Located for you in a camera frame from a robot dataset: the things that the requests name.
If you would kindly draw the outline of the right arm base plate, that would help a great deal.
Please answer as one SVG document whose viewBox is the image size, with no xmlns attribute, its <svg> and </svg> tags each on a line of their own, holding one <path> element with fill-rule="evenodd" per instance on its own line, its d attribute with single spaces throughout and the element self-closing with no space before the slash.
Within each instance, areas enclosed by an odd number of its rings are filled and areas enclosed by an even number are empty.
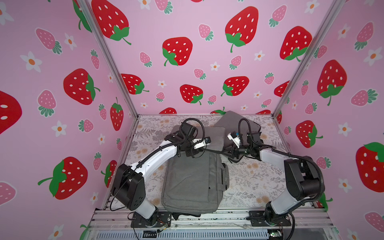
<svg viewBox="0 0 384 240">
<path fill-rule="evenodd" d="M 290 227 L 292 225 L 287 214 L 275 215 L 267 211 L 249 211 L 247 221 L 251 222 L 253 227 Z"/>
</svg>

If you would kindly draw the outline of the large grey backpack bag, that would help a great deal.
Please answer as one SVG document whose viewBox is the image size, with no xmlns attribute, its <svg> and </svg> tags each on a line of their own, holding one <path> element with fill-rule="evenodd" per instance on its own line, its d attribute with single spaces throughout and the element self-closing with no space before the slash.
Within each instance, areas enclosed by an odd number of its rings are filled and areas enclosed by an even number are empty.
<svg viewBox="0 0 384 240">
<path fill-rule="evenodd" d="M 182 153 L 167 161 L 161 202 L 175 220 L 214 213 L 230 187 L 228 166 L 219 154 L 193 159 Z"/>
</svg>

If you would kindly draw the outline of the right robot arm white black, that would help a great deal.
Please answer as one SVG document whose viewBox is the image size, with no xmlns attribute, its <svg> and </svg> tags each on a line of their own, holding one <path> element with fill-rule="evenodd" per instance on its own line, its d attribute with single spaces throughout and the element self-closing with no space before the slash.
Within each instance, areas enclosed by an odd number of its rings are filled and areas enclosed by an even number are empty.
<svg viewBox="0 0 384 240">
<path fill-rule="evenodd" d="M 285 172 L 286 189 L 265 208 L 265 222 L 276 225 L 300 206 L 318 200 L 325 191 L 325 181 L 319 166 L 310 157 L 296 156 L 284 153 L 276 148 L 256 142 L 248 134 L 247 143 L 241 140 L 241 135 L 232 132 L 228 139 L 234 147 L 223 152 L 232 162 L 240 160 L 241 156 L 254 158 L 258 161 L 272 164 Z"/>
</svg>

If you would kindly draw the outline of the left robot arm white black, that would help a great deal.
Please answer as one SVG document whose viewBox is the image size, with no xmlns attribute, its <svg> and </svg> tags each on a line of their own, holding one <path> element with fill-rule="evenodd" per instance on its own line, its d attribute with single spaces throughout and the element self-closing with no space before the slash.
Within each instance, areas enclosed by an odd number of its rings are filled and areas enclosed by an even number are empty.
<svg viewBox="0 0 384 240">
<path fill-rule="evenodd" d="M 145 183 L 163 163 L 181 152 L 192 155 L 199 151 L 197 144 L 205 145 L 205 128 L 195 118 L 184 120 L 179 130 L 167 135 L 162 143 L 142 160 L 131 165 L 122 164 L 116 170 L 111 188 L 113 199 L 120 201 L 127 209 L 147 221 L 156 219 L 158 208 L 146 197 Z"/>
</svg>

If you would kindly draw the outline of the grey laptop sleeve at back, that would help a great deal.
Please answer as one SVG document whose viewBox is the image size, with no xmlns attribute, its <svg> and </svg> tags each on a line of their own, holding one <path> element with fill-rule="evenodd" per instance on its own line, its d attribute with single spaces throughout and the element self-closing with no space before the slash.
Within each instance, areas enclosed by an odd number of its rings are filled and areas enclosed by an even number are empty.
<svg viewBox="0 0 384 240">
<path fill-rule="evenodd" d="M 227 137 L 228 134 L 231 132 L 239 132 L 239 122 L 244 117 L 233 112 L 233 111 L 227 111 L 219 120 L 217 123 L 214 124 L 214 127 L 223 127 L 225 128 L 225 140 L 224 144 L 229 145 L 233 143 L 233 141 L 229 140 Z M 247 119 L 251 126 L 251 131 L 253 133 L 254 140 L 256 142 L 260 142 L 261 138 L 261 126 L 257 124 L 256 122 Z M 249 132 L 248 124 L 245 121 L 242 121 L 241 123 L 241 134 L 243 136 L 243 141 L 245 144 L 247 143 L 247 133 Z"/>
</svg>

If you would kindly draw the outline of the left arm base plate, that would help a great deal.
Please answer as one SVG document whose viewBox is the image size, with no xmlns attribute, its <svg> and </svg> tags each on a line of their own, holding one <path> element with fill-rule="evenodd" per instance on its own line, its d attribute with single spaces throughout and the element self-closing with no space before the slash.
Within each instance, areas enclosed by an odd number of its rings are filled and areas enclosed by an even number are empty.
<svg viewBox="0 0 384 240">
<path fill-rule="evenodd" d="M 131 221 L 132 228 L 161 228 L 167 227 L 172 221 L 170 212 L 158 212 L 155 217 L 145 219 L 138 213 L 134 213 Z"/>
</svg>

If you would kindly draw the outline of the aluminium front rail frame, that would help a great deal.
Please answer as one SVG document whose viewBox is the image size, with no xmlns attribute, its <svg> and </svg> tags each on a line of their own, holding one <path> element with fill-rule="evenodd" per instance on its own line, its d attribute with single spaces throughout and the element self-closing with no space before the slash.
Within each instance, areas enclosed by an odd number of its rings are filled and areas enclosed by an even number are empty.
<svg viewBox="0 0 384 240">
<path fill-rule="evenodd" d="M 302 207 L 279 224 L 261 218 L 261 208 L 219 208 L 200 217 L 175 220 L 161 211 L 149 227 L 127 210 L 95 211 L 86 240 L 340 240 L 329 215 L 322 209 Z"/>
</svg>

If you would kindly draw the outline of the floral table mat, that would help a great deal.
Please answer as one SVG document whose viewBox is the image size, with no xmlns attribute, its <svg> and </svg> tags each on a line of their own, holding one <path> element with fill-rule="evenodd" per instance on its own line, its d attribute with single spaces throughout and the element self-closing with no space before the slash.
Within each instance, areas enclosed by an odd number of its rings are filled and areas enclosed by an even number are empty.
<svg viewBox="0 0 384 240">
<path fill-rule="evenodd" d="M 146 157 L 160 145 L 167 134 L 174 132 L 173 127 L 187 118 L 199 119 L 207 129 L 221 117 L 223 116 L 141 116 L 125 163 L 130 165 Z M 244 117 L 261 125 L 261 139 L 265 144 L 287 152 L 271 116 L 244 115 Z M 286 189 L 284 170 L 274 165 L 249 158 L 243 158 L 237 164 L 231 164 L 224 157 L 222 161 L 229 167 L 230 188 L 224 192 L 220 208 L 264 208 L 266 203 L 277 198 Z M 163 208 L 161 196 L 167 163 L 161 165 L 146 181 L 146 196 L 159 209 Z"/>
</svg>

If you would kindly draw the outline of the grey laptop bag with handles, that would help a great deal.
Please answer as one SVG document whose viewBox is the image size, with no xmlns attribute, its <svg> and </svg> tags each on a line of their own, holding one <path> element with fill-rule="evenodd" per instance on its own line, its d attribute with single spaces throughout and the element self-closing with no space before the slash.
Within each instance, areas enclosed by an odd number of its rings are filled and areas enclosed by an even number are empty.
<svg viewBox="0 0 384 240">
<path fill-rule="evenodd" d="M 176 125 L 171 130 L 171 133 L 179 131 L 180 125 Z M 200 139 L 203 138 L 203 130 L 201 126 L 195 127 L 197 128 L 197 136 L 193 140 L 193 142 L 197 142 Z M 204 138 L 210 138 L 210 143 L 207 145 L 207 151 L 217 151 L 221 152 L 225 145 L 226 140 L 226 129 L 224 127 L 204 127 L 205 129 L 205 137 Z M 196 150 L 204 150 L 206 147 L 203 146 L 203 143 L 196 144 L 194 149 Z"/>
</svg>

